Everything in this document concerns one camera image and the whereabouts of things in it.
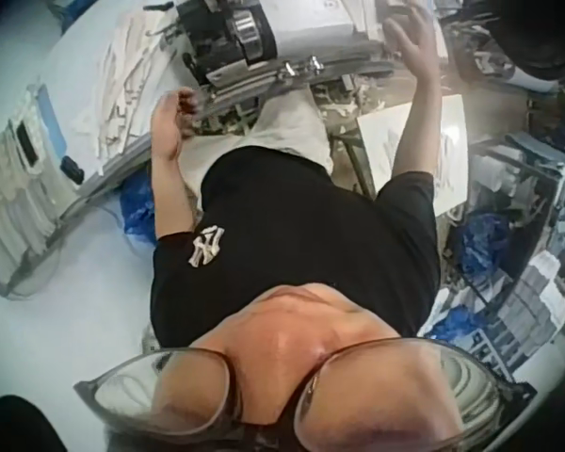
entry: machine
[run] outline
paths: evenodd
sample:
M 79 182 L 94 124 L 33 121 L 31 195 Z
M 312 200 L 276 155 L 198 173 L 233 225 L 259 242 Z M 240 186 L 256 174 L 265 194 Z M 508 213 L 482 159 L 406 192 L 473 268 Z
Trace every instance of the machine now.
M 176 4 L 178 32 L 192 52 L 184 62 L 200 85 L 225 87 L 251 70 L 278 62 L 303 61 L 319 73 L 323 59 L 383 41 L 376 0 L 185 0 Z

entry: floor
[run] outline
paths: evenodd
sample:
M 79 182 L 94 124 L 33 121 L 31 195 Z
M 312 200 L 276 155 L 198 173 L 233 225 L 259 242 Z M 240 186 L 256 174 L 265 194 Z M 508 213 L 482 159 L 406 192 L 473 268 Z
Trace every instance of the floor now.
M 42 0 L 11 0 L 0 15 L 0 130 L 58 36 Z M 520 128 L 523 96 L 498 96 L 476 89 L 466 97 L 470 134 Z M 105 450 L 102 425 L 72 386 L 138 354 L 149 318 L 151 250 L 130 248 L 112 216 L 117 211 L 117 200 L 110 199 L 83 218 L 19 289 L 39 289 L 37 294 L 0 298 L 0 396 L 17 394 L 36 403 L 72 452 Z M 525 372 L 548 387 L 562 364 L 560 353 L 549 349 Z

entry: black t-shirt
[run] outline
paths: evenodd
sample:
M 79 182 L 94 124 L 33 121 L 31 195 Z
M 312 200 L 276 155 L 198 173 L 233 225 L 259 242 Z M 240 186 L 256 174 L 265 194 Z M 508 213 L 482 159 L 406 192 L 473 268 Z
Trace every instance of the black t-shirt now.
M 159 240 L 151 318 L 162 347 L 187 347 L 266 290 L 324 283 L 414 336 L 439 289 L 433 178 L 410 172 L 373 202 L 300 157 L 243 148 L 202 184 L 195 233 Z

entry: ny logo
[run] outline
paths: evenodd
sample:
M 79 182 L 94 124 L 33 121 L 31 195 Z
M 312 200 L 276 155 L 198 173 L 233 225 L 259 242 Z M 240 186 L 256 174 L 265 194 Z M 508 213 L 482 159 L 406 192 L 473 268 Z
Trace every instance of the ny logo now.
M 188 261 L 193 267 L 206 266 L 219 253 L 219 240 L 224 235 L 224 230 L 218 226 L 210 226 L 203 229 L 201 235 L 192 242 L 195 246 L 195 252 Z

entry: eyeglass frame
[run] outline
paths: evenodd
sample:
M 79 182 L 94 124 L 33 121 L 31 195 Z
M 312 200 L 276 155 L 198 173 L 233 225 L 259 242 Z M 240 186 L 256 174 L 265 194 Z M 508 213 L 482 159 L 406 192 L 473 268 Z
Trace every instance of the eyeglass frame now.
M 298 387 L 295 389 L 293 394 L 289 397 L 286 402 L 282 412 L 273 424 L 269 425 L 255 425 L 244 423 L 239 420 L 242 416 L 242 396 L 240 394 L 240 388 L 237 385 L 236 372 L 234 365 L 225 354 L 209 350 L 200 347 L 180 347 L 180 348 L 162 348 L 151 353 L 143 353 L 136 356 L 124 363 L 117 365 L 111 370 L 105 372 L 100 377 L 90 380 L 90 381 L 79 381 L 73 388 L 84 401 L 84 403 L 90 408 L 94 414 L 101 419 L 109 428 L 113 428 L 115 431 L 132 435 L 139 440 L 147 443 L 158 442 L 161 446 L 198 446 L 198 445 L 213 445 L 213 446 L 224 446 L 231 447 L 231 444 L 246 446 L 260 445 L 265 449 L 270 450 L 295 450 L 298 452 L 310 452 L 300 441 L 298 434 L 295 431 L 295 414 L 299 407 L 299 401 L 303 393 L 308 390 L 308 384 L 314 378 L 314 376 L 320 372 L 323 367 L 331 362 L 333 358 L 346 353 L 353 348 L 359 347 L 374 347 L 381 344 L 392 344 L 401 342 L 402 344 L 411 343 L 429 343 L 442 348 L 448 348 L 454 351 L 458 355 L 467 359 L 470 363 L 473 363 L 479 370 L 483 372 L 491 381 L 494 381 L 497 386 L 497 393 L 500 396 L 500 402 L 507 404 L 516 404 L 513 409 L 516 411 L 512 418 L 516 417 L 519 412 L 524 410 L 529 404 L 533 396 L 535 395 L 535 389 L 528 383 L 515 383 L 506 381 L 501 376 L 497 375 L 495 372 L 486 367 L 483 363 L 478 361 L 474 356 L 470 355 L 463 349 L 459 347 L 452 346 L 442 341 L 427 339 L 427 338 L 394 338 L 394 339 L 378 339 L 374 341 L 362 342 L 360 344 L 354 344 L 349 347 L 344 347 L 336 350 L 327 356 L 325 356 L 321 361 L 315 364 L 314 368 L 310 370 L 306 376 L 299 382 Z M 229 388 L 228 394 L 226 395 L 226 400 L 222 408 L 217 414 L 217 419 L 211 422 L 209 426 L 202 429 L 199 432 L 191 434 L 161 434 L 151 431 L 141 431 L 140 428 L 135 428 L 134 420 L 129 416 L 115 414 L 109 409 L 103 407 L 97 400 L 96 394 L 101 386 L 117 375 L 123 368 L 129 366 L 132 363 L 136 363 L 144 358 L 164 353 L 176 353 L 184 351 L 200 351 L 206 353 L 207 355 L 219 357 L 227 366 L 229 373 Z M 481 435 L 481 430 L 483 428 L 489 429 L 489 433 L 483 432 L 483 439 L 481 441 L 485 444 L 490 444 L 503 430 L 504 428 L 512 422 L 512 419 L 505 420 L 501 422 L 501 417 L 503 410 L 499 410 L 492 419 L 488 420 L 483 426 L 473 426 L 468 430 L 463 431 L 461 434 L 456 435 L 448 440 L 440 441 L 435 444 L 437 447 L 435 450 L 442 450 L 448 446 L 458 447 L 464 442 L 471 439 L 475 433 Z M 238 436 L 240 439 L 226 439 L 231 434 Z

